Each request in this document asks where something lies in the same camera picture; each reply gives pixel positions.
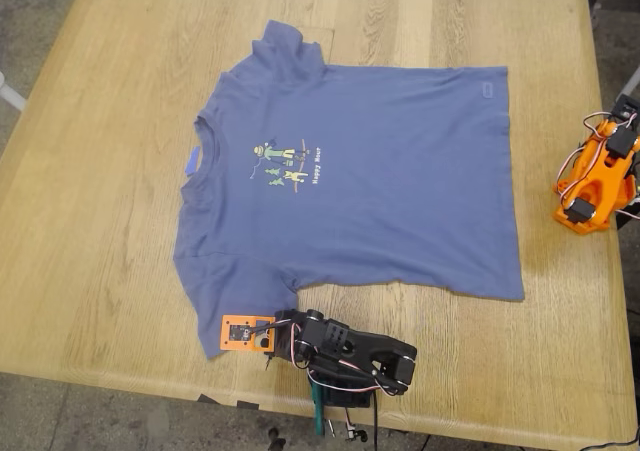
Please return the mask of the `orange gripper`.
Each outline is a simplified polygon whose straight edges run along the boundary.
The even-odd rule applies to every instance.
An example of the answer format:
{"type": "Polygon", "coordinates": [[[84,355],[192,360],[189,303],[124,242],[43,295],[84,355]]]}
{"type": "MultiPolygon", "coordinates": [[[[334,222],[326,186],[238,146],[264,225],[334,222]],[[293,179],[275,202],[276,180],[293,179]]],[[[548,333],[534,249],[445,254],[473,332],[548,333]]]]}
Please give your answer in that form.
{"type": "Polygon", "coordinates": [[[596,127],[596,131],[600,137],[597,156],[604,159],[627,158],[638,139],[637,124],[633,119],[624,122],[617,122],[614,118],[605,119],[596,127]]]}

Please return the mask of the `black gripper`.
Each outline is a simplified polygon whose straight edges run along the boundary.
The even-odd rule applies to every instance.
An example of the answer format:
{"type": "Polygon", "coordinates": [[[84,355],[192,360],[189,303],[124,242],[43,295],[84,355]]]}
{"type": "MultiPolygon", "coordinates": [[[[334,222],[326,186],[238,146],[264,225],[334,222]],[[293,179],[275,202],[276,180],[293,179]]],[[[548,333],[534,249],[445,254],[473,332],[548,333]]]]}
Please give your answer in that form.
{"type": "Polygon", "coordinates": [[[323,314],[290,309],[278,311],[275,318],[279,325],[275,328],[274,356],[295,367],[308,366],[318,355],[323,338],[323,314]]]}

